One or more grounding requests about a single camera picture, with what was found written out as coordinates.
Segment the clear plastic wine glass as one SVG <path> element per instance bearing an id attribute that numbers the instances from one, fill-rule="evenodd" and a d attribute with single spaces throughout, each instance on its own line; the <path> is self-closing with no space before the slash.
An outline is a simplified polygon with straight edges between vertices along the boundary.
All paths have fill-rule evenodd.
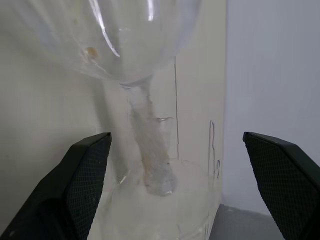
<path id="1" fill-rule="evenodd" d="M 151 99 L 156 71 L 178 54 L 202 0 L 36 0 L 53 49 L 69 68 L 119 82 L 139 151 L 112 192 L 112 240 L 209 240 L 214 174 L 169 156 L 169 117 Z"/>

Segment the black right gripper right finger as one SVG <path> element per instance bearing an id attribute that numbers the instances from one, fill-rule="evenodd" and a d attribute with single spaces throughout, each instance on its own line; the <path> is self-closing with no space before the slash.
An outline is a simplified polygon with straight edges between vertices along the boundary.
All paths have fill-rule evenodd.
<path id="1" fill-rule="evenodd" d="M 259 193 L 285 240 L 320 240 L 320 166 L 298 145 L 244 132 Z"/>

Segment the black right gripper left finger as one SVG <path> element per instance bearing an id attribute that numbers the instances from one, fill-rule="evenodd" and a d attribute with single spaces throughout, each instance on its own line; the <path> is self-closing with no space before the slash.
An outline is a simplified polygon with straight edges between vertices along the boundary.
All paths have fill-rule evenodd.
<path id="1" fill-rule="evenodd" d="M 73 144 L 34 188 L 0 240 L 87 240 L 102 196 L 109 132 Z"/>

